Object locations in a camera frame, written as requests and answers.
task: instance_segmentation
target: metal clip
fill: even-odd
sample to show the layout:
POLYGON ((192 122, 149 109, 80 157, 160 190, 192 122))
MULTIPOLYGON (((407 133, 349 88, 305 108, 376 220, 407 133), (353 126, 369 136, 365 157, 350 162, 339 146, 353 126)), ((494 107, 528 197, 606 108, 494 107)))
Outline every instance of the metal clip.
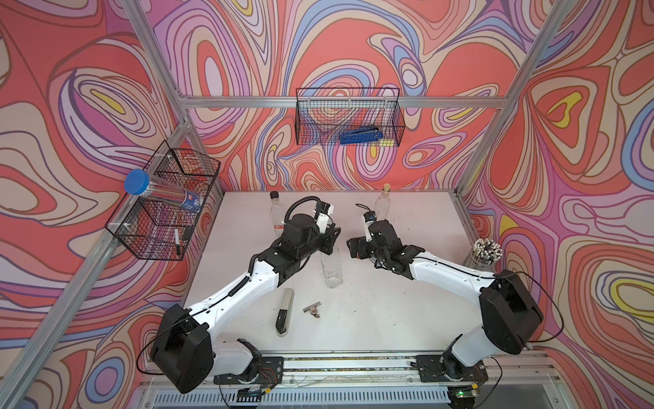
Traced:
POLYGON ((304 312, 311 312, 311 315, 313 315, 316 318, 320 318, 320 314, 318 313, 318 306, 320 305, 320 301, 316 302, 315 304, 311 304, 310 306, 306 307, 304 312))

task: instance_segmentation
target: blue object in basket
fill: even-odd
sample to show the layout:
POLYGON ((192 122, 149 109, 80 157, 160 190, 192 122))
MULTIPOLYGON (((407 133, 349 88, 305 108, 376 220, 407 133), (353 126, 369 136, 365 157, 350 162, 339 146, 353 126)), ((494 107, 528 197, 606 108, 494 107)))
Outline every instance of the blue object in basket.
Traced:
POLYGON ((199 194, 187 190, 142 169, 134 169, 125 178, 125 191, 143 198, 159 200, 197 213, 202 209, 199 194))
POLYGON ((362 126, 361 128, 341 133, 341 145, 351 143, 363 143, 378 141, 384 137, 384 133, 377 126, 362 126))

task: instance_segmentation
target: clear glass jar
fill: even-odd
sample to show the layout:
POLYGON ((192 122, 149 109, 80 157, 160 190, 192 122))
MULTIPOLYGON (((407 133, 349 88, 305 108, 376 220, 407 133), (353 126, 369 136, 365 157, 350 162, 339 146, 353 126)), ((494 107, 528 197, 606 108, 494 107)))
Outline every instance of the clear glass jar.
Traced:
POLYGON ((328 288, 335 289, 343 284, 343 273, 341 272, 341 255, 338 247, 334 246, 331 255, 320 253, 320 262, 322 263, 322 274, 325 277, 325 284, 328 288))

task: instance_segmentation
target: white table surface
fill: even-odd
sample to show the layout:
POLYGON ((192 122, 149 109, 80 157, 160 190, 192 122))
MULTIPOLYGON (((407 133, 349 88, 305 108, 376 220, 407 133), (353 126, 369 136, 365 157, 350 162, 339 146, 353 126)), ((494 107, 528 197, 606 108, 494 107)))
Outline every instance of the white table surface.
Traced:
MULTIPOLYGON (((363 236, 355 203, 373 207, 378 192, 316 192, 334 206, 342 231, 336 241, 343 284, 328 289, 319 254, 307 266, 236 317, 220 337, 245 338, 260 351, 419 351, 445 349, 459 334, 481 323, 479 309, 437 286, 378 270, 369 260, 352 259, 346 241, 363 236), (289 332, 275 331, 283 288, 295 290, 289 332), (302 309, 316 301, 320 318, 302 309)), ((307 192, 280 192, 289 206, 307 192)), ((201 301, 247 270, 250 257, 275 239, 268 192, 228 192, 220 206, 185 306, 201 301)), ((314 202, 295 213, 309 213, 314 202)), ((470 243, 447 192, 392 192, 388 219, 403 244, 425 248, 461 263, 470 243)))

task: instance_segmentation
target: vent grille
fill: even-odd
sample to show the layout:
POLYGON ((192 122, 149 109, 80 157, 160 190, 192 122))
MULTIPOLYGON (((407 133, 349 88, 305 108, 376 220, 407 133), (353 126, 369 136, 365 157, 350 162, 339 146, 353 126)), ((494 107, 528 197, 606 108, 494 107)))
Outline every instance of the vent grille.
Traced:
MULTIPOLYGON (((251 406, 252 403, 236 402, 236 390, 223 388, 223 395, 230 406, 251 406)), ((449 403, 447 387, 302 387, 279 388, 263 396, 261 406, 302 406, 307 404, 415 404, 449 403)), ((159 390, 154 399, 156 408, 181 408, 193 406, 215 407, 223 404, 219 391, 200 389, 182 395, 174 389, 159 390)))

